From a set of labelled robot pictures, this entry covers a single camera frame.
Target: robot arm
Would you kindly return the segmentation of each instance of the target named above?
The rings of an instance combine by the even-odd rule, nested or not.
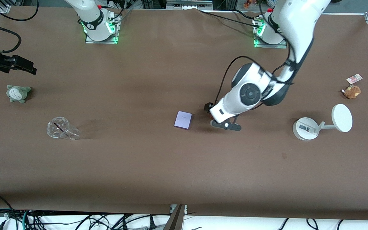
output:
[[[94,41],[103,41],[115,33],[114,13],[99,9],[95,0],[65,0],[82,21],[86,34]]]
[[[246,112],[259,102],[273,106],[285,98],[311,48],[314,26],[329,3],[330,0],[279,0],[272,13],[264,14],[271,27],[266,25],[262,39],[279,43],[284,37],[289,42],[289,57],[278,77],[257,63],[242,66],[232,79],[231,91],[210,109],[217,123]]]

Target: sticky note pad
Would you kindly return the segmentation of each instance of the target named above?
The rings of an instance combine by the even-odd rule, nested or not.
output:
[[[178,128],[189,129],[191,116],[191,113],[178,111],[174,126]]]

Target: small brown plush toy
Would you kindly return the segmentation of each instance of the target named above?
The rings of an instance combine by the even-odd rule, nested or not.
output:
[[[349,99],[356,98],[360,93],[362,93],[358,86],[349,86],[346,90],[342,90],[342,92]]]

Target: plastic cup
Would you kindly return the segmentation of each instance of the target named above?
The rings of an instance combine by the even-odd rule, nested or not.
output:
[[[46,128],[46,132],[52,138],[61,138],[68,140],[79,139],[80,132],[69,123],[66,118],[57,117],[52,119]]]

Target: white lamp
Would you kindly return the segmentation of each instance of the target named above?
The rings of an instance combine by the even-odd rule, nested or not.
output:
[[[293,124],[293,133],[300,140],[313,140],[319,135],[321,129],[335,128],[340,132],[349,132],[352,129],[353,118],[349,108],[343,104],[335,105],[332,109],[333,125],[325,125],[321,122],[320,125],[311,118],[301,118]]]

